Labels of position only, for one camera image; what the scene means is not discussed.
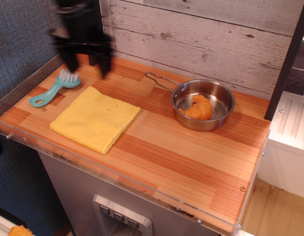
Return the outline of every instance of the wire handle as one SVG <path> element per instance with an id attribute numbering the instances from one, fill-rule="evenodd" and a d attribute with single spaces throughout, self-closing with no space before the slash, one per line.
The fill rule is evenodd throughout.
<path id="1" fill-rule="evenodd" d="M 158 82 L 158 80 L 156 80 L 155 78 L 149 76 L 149 74 L 151 74 L 151 75 L 153 75 L 153 76 L 155 76 L 155 77 L 157 77 L 157 78 L 159 78 L 159 79 L 164 79 L 164 80 L 167 80 L 167 81 L 169 81 L 169 82 L 172 82 L 172 83 L 175 84 L 175 85 L 179 85 L 177 82 L 174 82 L 173 80 L 170 80 L 170 79 L 168 79 L 168 78 L 166 78 L 166 77 L 162 77 L 162 76 L 155 75 L 155 74 L 152 73 L 152 72 L 146 72 L 146 73 L 145 73 L 145 76 L 146 76 L 147 78 L 149 78 L 149 79 L 151 79 L 151 80 L 154 80 L 155 83 L 157 83 L 159 86 L 162 86 L 163 88 L 165 88 L 165 89 L 167 89 L 167 90 L 169 90 L 169 91 L 171 91 L 171 92 L 173 92 L 172 89 L 170 89 L 170 88 L 166 87 L 165 85 L 161 84 L 160 82 Z"/>

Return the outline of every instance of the white wooden wall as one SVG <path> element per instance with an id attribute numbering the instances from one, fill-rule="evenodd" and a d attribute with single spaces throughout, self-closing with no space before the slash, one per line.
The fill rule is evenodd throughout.
<path id="1" fill-rule="evenodd" d="M 304 0 L 100 0 L 114 54 L 270 99 Z"/>

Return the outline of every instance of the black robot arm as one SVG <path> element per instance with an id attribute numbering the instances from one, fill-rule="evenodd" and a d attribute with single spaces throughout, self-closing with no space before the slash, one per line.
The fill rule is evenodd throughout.
<path id="1" fill-rule="evenodd" d="M 103 32 L 98 0 L 56 0 L 65 28 L 50 30 L 55 47 L 71 72 L 79 64 L 76 54 L 87 54 L 89 64 L 99 64 L 102 77 L 111 69 L 111 39 Z"/>

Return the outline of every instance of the wooden floor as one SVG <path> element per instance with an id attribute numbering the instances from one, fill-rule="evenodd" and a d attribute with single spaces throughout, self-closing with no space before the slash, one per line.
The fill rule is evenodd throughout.
<path id="1" fill-rule="evenodd" d="M 304 198 L 257 180 L 242 229 L 254 236 L 304 236 Z"/>

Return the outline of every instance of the stainless steel pot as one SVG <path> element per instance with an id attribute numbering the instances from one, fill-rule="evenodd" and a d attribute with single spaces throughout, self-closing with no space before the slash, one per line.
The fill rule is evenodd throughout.
<path id="1" fill-rule="evenodd" d="M 182 84 L 178 84 L 166 77 L 155 75 L 152 72 L 146 72 L 145 76 L 154 80 L 158 85 L 172 92 L 171 103 L 175 109 L 177 120 L 185 127 L 193 130 L 208 131 L 221 127 L 227 120 L 229 114 L 235 107 L 235 97 L 232 92 L 220 83 L 210 80 L 190 80 Z M 164 79 L 177 85 L 172 90 L 165 85 L 159 83 L 156 79 Z M 193 119 L 185 116 L 178 108 L 183 110 L 192 106 L 194 95 L 202 94 L 207 97 L 213 107 L 212 117 L 209 120 Z"/>

